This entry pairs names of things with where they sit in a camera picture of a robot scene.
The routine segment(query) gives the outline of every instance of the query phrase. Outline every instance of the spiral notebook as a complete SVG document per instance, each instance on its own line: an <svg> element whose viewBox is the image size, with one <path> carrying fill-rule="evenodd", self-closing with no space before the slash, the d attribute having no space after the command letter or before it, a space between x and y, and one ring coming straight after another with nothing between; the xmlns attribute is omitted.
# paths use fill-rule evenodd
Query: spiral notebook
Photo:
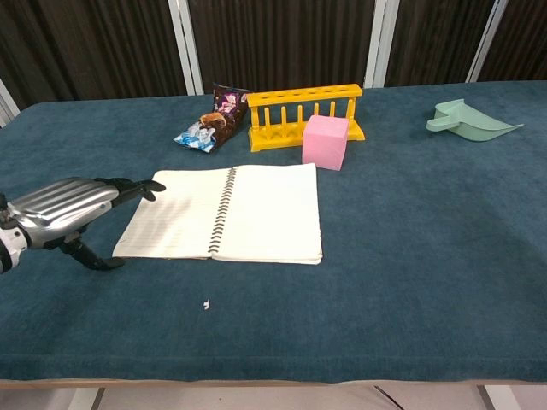
<svg viewBox="0 0 547 410"><path fill-rule="evenodd" d="M318 264L314 164L159 171L167 189L142 200L114 256Z"/></svg>

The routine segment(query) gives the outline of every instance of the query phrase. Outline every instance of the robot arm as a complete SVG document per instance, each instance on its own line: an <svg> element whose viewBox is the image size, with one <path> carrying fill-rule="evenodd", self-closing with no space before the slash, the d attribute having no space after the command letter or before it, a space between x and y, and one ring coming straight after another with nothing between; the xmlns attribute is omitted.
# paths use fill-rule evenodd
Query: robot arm
<svg viewBox="0 0 547 410"><path fill-rule="evenodd" d="M109 270L121 258L103 260L81 242L87 225L136 196L155 201L156 181L130 179L63 179L41 190L7 202L0 194L0 273L19 263L26 249L54 249L71 255L86 267Z"/></svg>

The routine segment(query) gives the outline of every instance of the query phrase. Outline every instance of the dustpan handle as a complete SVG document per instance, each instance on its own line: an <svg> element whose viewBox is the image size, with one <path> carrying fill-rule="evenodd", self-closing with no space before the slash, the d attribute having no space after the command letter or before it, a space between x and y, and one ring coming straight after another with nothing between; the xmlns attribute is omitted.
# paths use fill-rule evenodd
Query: dustpan handle
<svg viewBox="0 0 547 410"><path fill-rule="evenodd" d="M449 128L454 128L455 126L459 126L460 121L453 120L449 115L445 117L439 117L435 118L434 120L429 120L427 122L426 128L429 131L443 131L448 130Z"/></svg>

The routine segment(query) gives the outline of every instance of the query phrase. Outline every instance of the pink foam cube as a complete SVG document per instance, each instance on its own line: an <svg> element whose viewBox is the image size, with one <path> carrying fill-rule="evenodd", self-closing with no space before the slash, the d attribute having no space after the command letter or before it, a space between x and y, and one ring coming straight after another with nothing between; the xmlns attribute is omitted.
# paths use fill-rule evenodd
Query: pink foam cube
<svg viewBox="0 0 547 410"><path fill-rule="evenodd" d="M312 115L304 128L302 164L339 171L344 161L350 122L347 118Z"/></svg>

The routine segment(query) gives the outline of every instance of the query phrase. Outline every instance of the snack bag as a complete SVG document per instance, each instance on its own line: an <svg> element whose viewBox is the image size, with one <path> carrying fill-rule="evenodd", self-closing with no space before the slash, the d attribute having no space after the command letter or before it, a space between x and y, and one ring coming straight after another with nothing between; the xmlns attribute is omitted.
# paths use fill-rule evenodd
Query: snack bag
<svg viewBox="0 0 547 410"><path fill-rule="evenodd" d="M250 91L214 84L213 112L199 117L174 139L186 148L210 153L220 148L238 129L249 105Z"/></svg>

